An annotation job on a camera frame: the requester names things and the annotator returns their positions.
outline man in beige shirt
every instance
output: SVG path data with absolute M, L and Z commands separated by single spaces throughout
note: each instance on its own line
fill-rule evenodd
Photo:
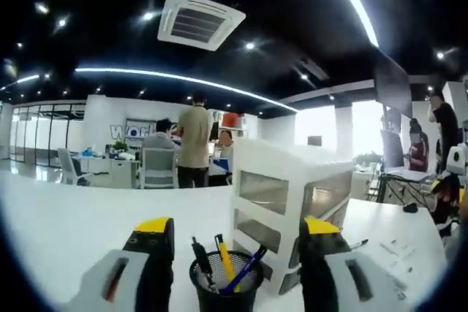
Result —
M 181 115 L 177 130 L 182 139 L 178 160 L 179 188 L 208 186 L 209 152 L 213 116 L 205 109 L 205 97 L 194 94 L 193 107 Z

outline pen holder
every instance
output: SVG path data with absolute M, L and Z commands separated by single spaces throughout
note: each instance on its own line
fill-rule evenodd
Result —
M 228 251 L 235 274 L 239 274 L 242 268 L 252 258 L 250 255 L 239 251 Z M 218 289 L 223 289 L 229 284 L 226 269 L 218 251 L 207 254 L 213 270 L 213 282 Z M 200 270 L 197 260 L 190 266 L 190 280 L 197 288 L 198 304 L 200 312 L 252 312 L 254 310 L 255 295 L 263 282 L 263 268 L 258 264 L 239 283 L 240 292 L 230 294 L 217 294 L 208 289 L 208 282 Z

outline white drawer organizer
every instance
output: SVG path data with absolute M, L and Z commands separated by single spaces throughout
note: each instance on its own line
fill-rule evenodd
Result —
M 301 218 L 341 227 L 350 198 L 352 161 L 317 146 L 273 145 L 239 138 L 234 146 L 233 248 L 253 254 L 260 244 L 265 286 L 284 294 L 299 282 Z

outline white office chair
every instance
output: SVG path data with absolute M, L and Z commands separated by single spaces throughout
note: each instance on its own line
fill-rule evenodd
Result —
M 90 186 L 93 186 L 94 175 L 92 173 L 83 173 L 81 175 L 77 174 L 75 166 L 73 165 L 72 157 L 70 156 L 70 152 L 68 149 L 58 149 L 57 151 L 62 174 L 67 184 L 68 180 L 70 180 L 72 182 L 72 185 L 76 186 L 80 179 L 84 179 L 90 183 Z
M 140 188 L 178 188 L 176 150 L 143 148 Z

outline blue pen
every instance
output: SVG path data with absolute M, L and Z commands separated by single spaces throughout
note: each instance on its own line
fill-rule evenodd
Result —
M 241 271 L 237 276 L 224 288 L 220 289 L 219 293 L 220 294 L 229 294 L 234 291 L 234 288 L 237 284 L 241 282 L 242 279 L 249 273 L 252 268 L 254 268 L 260 260 L 265 256 L 267 251 L 267 248 L 265 246 L 260 246 L 260 248 L 257 250 L 257 252 L 252 256 L 250 261 L 246 263 L 244 267 L 242 267 Z

